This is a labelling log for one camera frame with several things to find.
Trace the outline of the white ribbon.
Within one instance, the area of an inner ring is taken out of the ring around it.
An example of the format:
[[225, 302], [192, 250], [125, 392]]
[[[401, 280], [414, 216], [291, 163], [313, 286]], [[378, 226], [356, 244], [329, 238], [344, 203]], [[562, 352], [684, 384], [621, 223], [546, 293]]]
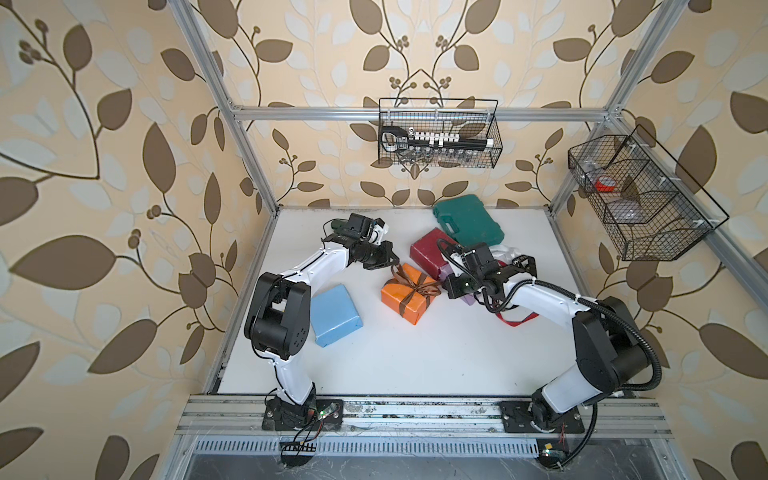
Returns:
[[504, 265], [511, 265], [513, 260], [522, 255], [517, 248], [502, 244], [490, 246], [489, 250], [492, 257]]

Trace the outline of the dark red gift box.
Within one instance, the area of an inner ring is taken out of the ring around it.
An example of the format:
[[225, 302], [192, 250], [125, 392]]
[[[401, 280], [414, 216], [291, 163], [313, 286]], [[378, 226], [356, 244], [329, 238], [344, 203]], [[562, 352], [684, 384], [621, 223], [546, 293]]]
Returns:
[[434, 280], [444, 280], [452, 269], [443, 257], [438, 241], [444, 240], [455, 245], [456, 242], [439, 228], [433, 228], [410, 247], [410, 259]]

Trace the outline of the red ribbon bow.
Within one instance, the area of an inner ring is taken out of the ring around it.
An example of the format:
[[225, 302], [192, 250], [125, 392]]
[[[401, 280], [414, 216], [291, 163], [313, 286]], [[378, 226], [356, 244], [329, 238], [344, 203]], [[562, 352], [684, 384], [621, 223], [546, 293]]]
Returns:
[[[505, 312], [513, 312], [516, 316], [524, 314], [524, 316], [521, 318], [515, 317], [513, 319], [508, 319], [503, 316]], [[511, 327], [517, 327], [530, 320], [537, 318], [539, 314], [530, 310], [526, 310], [524, 308], [521, 308], [519, 305], [509, 302], [501, 311], [496, 312], [495, 316], [499, 320], [501, 320], [505, 325], [508, 325]]]

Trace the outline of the blue gift box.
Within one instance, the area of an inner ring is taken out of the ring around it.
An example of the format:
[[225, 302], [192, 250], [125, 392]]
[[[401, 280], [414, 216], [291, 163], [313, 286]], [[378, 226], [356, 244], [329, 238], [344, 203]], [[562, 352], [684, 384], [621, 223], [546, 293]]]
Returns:
[[336, 343], [363, 327], [363, 321], [344, 285], [312, 297], [310, 322], [315, 343], [322, 348]]

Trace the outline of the purple gift box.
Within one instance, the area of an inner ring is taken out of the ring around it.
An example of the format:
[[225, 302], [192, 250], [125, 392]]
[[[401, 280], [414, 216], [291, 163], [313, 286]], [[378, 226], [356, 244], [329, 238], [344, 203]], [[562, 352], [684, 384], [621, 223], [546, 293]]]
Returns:
[[450, 299], [461, 299], [467, 305], [473, 305], [472, 278], [466, 273], [455, 273], [449, 264], [440, 268], [438, 280]]

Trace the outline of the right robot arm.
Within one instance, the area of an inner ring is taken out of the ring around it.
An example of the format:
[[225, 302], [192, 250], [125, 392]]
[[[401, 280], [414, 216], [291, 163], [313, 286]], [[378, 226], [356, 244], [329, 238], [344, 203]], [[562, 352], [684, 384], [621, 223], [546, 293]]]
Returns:
[[443, 281], [450, 298], [472, 295], [492, 314], [528, 309], [572, 334], [573, 365], [531, 396], [528, 412], [540, 429], [580, 405], [661, 383], [661, 359], [622, 301], [585, 297], [544, 281], [528, 255], [484, 243], [462, 247], [439, 240], [437, 248], [452, 269]]

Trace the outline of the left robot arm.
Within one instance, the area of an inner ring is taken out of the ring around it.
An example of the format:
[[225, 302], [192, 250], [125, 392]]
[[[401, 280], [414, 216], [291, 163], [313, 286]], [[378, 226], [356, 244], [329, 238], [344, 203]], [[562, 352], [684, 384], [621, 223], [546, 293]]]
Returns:
[[296, 359], [310, 331], [313, 291], [353, 263], [369, 271], [399, 264], [392, 243], [385, 239], [388, 226], [383, 219], [352, 213], [346, 220], [329, 223], [331, 231], [322, 247], [306, 260], [258, 277], [243, 323], [254, 354], [273, 368], [277, 397], [290, 407], [308, 409], [316, 395], [314, 383]]

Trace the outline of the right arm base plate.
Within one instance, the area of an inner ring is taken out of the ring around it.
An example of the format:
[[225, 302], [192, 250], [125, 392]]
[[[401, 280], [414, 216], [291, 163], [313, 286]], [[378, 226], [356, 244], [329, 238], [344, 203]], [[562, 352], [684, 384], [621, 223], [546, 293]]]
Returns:
[[586, 431], [577, 407], [557, 413], [544, 401], [506, 400], [498, 403], [503, 429], [515, 434], [582, 434]]

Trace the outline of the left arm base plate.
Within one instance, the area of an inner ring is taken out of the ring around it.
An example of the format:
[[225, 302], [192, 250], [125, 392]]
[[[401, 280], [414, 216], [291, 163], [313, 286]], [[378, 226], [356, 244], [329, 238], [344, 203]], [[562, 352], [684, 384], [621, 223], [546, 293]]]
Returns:
[[343, 422], [344, 406], [341, 399], [310, 397], [305, 404], [294, 405], [274, 396], [265, 402], [262, 429], [298, 432], [302, 427], [322, 423], [323, 430], [338, 431]]

